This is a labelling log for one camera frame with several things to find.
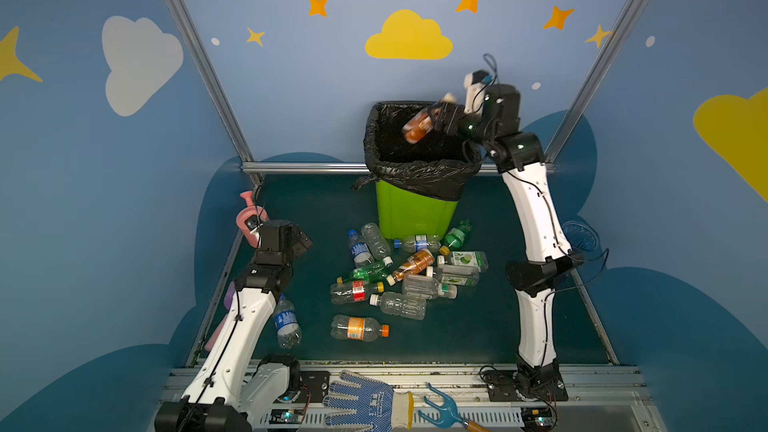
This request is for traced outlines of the brown tea bottle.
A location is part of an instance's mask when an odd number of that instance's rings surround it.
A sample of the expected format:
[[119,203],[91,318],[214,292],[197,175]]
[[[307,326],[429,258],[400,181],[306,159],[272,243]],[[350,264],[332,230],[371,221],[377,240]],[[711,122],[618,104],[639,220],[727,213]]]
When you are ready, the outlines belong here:
[[404,139],[409,144],[416,144],[425,138],[434,129],[434,122],[444,108],[450,104],[456,104],[456,97],[446,93],[438,102],[422,108],[402,127]]

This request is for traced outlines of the orange label clear bottle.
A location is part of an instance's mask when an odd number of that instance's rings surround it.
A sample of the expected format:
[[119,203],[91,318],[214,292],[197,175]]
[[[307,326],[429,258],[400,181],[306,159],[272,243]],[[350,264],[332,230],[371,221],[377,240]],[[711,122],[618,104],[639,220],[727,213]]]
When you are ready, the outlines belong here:
[[390,327],[370,317],[336,315],[331,323],[330,335],[337,340],[373,342],[388,338]]

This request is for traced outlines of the blue label bottle near arm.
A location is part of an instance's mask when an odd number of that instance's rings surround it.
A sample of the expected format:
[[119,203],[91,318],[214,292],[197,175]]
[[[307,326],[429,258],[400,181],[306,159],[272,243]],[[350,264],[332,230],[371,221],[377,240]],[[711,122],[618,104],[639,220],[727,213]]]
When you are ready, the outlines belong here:
[[282,349],[291,349],[301,343],[302,330],[294,304],[282,294],[275,309],[274,323],[277,342]]

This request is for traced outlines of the blue label bottle blue cap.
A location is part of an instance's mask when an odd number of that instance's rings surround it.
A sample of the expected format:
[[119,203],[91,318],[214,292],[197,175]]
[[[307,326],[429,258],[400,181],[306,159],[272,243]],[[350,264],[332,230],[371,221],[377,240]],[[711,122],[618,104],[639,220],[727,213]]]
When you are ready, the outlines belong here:
[[372,264],[375,259],[362,236],[354,229],[347,233],[348,246],[356,268]]

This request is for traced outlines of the clear crushed bottle white cap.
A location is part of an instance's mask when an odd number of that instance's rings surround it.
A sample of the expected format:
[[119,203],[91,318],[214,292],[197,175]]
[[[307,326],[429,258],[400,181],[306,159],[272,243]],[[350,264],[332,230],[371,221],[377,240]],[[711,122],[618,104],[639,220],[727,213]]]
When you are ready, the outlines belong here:
[[370,222],[365,224],[361,228],[361,234],[376,261],[391,259],[392,248],[376,223]]

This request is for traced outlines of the clear ribbed bottle white cap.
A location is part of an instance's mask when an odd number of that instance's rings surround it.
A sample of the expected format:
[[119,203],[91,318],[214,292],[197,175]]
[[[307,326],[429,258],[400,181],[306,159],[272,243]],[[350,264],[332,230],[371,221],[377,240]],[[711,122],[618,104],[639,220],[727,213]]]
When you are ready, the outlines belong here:
[[383,313],[412,320],[423,320],[426,315],[424,298],[397,292],[372,294],[369,303]]

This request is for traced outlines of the blue cap water bottle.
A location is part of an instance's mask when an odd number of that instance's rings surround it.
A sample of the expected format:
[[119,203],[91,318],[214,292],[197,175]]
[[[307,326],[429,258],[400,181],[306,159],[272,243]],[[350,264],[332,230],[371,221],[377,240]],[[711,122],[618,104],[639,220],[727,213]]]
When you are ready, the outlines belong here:
[[438,235],[416,234],[394,240],[394,248],[406,252],[415,253],[421,250],[429,250],[438,253],[442,247],[441,238]]

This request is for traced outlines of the lime label square bottle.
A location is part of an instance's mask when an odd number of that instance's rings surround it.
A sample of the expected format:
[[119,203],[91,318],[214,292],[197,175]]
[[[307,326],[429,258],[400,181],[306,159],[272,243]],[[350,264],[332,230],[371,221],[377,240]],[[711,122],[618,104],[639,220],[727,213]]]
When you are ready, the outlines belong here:
[[487,271],[489,262],[482,251],[451,251],[438,257],[436,267],[441,272],[471,275]]

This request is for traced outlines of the purple blue glass vase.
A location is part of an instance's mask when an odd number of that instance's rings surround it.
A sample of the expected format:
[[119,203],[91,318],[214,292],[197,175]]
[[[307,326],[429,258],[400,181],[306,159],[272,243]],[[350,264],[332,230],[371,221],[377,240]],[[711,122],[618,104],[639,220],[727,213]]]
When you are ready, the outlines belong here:
[[561,228],[573,249],[594,252],[600,248],[599,235],[585,222],[571,220],[563,223]]

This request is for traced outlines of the left green circuit board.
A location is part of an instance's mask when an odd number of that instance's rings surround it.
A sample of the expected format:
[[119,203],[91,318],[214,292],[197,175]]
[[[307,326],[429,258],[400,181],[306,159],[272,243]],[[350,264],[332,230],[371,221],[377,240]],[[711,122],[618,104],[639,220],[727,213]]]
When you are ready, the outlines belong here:
[[304,413],[299,409],[272,409],[269,415],[270,426],[298,427],[304,421]]

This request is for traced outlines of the green circuit board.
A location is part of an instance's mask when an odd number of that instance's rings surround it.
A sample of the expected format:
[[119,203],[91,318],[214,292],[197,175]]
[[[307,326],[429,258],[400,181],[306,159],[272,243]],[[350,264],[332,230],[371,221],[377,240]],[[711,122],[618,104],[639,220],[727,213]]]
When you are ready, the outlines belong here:
[[547,432],[557,424],[556,415],[550,409],[523,408],[521,418],[522,430],[527,432]]
[[299,409],[272,409],[269,415],[270,426],[298,427],[304,421],[304,413]]

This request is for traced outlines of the blue white knitted glove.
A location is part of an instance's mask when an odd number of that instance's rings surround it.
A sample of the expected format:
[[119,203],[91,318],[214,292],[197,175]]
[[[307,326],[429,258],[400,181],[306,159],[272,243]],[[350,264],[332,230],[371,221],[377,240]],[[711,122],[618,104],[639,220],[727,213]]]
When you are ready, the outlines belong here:
[[324,424],[342,431],[409,431],[413,426],[411,392],[396,392],[382,381],[342,370],[323,399]]

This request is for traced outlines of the right green circuit board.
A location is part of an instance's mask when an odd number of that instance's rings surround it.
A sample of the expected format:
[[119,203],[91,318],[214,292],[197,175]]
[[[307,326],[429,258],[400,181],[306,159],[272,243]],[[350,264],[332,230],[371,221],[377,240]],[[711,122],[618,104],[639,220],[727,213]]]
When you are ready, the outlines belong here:
[[556,415],[550,409],[523,408],[521,418],[522,430],[527,432],[547,432],[557,424]]

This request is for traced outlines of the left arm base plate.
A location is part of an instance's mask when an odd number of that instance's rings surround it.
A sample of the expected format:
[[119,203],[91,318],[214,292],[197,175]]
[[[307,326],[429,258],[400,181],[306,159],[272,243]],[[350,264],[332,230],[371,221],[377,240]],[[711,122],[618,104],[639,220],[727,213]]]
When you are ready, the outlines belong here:
[[289,378],[288,389],[276,402],[321,403],[328,394],[331,374],[328,371],[301,371]]

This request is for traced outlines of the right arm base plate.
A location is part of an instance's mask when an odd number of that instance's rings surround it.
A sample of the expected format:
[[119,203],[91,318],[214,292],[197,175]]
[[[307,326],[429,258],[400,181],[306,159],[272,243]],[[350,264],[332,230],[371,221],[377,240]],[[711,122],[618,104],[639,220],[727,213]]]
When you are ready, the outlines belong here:
[[479,378],[485,384],[492,402],[569,400],[558,370],[541,374],[527,369],[501,370],[488,366],[480,370]]

